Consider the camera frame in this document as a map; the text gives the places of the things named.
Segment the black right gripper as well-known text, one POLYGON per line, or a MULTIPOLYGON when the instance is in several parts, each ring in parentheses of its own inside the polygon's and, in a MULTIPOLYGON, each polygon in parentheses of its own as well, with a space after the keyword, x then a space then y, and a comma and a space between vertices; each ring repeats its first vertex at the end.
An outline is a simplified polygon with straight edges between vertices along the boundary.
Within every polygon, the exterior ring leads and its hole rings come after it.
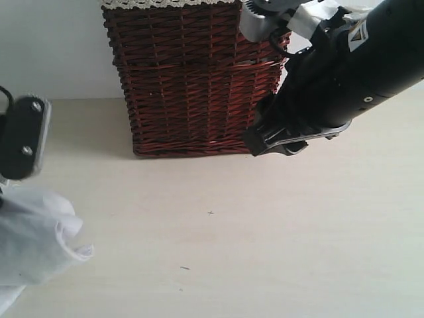
POLYGON ((251 155, 294 156, 305 150, 310 140, 335 138, 350 126, 350 119, 332 123, 322 118, 340 87, 327 74, 331 60, 330 55, 315 50, 290 58, 281 88, 258 102, 254 129, 242 135, 251 155))

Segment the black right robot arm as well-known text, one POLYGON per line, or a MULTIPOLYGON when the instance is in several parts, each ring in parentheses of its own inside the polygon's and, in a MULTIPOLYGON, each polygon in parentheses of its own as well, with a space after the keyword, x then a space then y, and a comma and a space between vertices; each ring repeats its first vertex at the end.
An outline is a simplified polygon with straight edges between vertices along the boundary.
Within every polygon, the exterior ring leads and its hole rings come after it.
POLYGON ((286 59, 279 90, 244 133, 253 156, 296 155, 423 80, 423 2, 354 9, 336 1, 246 1, 240 31, 286 59))

